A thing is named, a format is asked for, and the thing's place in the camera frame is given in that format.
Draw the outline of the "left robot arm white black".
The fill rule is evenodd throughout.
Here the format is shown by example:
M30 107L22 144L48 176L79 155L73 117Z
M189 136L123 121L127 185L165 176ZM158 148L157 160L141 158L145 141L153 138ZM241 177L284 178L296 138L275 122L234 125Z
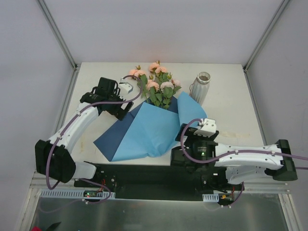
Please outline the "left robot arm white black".
M101 77L96 87L86 92L70 119L47 141L39 140L35 145L36 171L46 179L53 178L67 183L71 179L85 179L91 187L101 184L102 176L94 164L76 162L71 153L86 128L106 111L123 120L133 106L125 96L133 86L121 79L120 82Z

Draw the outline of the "cream printed ribbon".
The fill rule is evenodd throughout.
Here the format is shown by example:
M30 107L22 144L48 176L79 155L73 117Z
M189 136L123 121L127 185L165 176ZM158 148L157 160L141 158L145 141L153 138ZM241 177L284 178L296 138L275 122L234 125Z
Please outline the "cream printed ribbon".
M229 132L229 131L221 131L219 135L222 137L227 137L227 138L248 138L250 137L249 133L236 133L236 132Z

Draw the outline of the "blue wrapping paper sheet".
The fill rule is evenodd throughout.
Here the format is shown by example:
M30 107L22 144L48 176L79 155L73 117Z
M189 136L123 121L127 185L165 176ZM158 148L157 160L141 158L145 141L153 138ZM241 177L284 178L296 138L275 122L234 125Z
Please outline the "blue wrapping paper sheet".
M196 118L207 118L207 114L200 104L182 92L179 97L171 98L168 109L147 102L139 104L94 144L110 162L161 157L177 144L181 125Z

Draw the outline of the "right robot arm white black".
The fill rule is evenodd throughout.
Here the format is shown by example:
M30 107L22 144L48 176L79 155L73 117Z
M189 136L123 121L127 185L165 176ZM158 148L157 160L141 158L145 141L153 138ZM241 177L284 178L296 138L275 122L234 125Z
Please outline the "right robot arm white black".
M217 186L222 190L265 176L276 181L298 179L288 140L259 147L228 145L215 142L219 134L215 120L194 122L195 128L181 125L176 137L180 145L171 151L172 166L203 173L224 169L224 174L217 177Z

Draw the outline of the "pink flower bouquet blue wrap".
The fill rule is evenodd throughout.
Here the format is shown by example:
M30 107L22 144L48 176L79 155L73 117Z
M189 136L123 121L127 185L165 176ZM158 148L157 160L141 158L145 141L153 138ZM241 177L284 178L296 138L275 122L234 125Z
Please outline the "pink flower bouquet blue wrap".
M146 75L140 65L128 74L131 79L141 80L137 85L142 87L142 97L145 97L148 103L163 109L170 108L171 98L181 89L180 81L174 79L159 60L149 65L149 75Z

